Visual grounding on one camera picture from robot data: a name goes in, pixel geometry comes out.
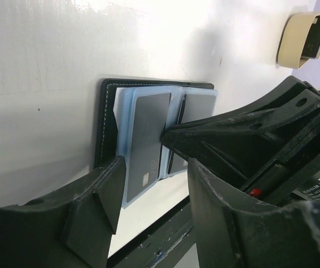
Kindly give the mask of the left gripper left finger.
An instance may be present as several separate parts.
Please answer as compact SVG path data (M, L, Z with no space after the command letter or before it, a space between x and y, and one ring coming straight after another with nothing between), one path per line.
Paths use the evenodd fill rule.
M0 207L0 267L106 267L125 173L118 156L24 205Z

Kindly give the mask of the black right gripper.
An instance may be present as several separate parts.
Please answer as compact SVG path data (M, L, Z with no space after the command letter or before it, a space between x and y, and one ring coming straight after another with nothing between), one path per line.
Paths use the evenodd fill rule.
M244 107L172 126L161 142L258 200L320 200L320 91L293 76Z

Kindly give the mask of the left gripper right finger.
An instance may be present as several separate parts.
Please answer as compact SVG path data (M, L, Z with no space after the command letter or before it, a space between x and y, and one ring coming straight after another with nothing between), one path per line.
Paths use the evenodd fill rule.
M201 267L320 267L320 202L277 207L188 162Z

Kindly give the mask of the dark credit card sleeve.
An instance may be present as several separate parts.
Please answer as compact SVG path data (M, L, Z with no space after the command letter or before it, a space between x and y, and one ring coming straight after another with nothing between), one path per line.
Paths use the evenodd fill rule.
M171 93L138 97L130 148L126 202L130 203L158 179L164 130Z
M214 94L184 94L176 123L187 123L211 117L214 111L216 98L217 96ZM173 151L170 151L166 176L182 173L186 169L187 161Z

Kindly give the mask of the black leather card holder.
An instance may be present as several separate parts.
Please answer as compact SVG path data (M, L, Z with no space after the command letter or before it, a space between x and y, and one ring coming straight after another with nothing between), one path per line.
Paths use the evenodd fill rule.
M114 156L126 164L122 206L158 181L184 173L187 161L161 144L169 127L211 117L217 91L210 83L104 79L94 166Z

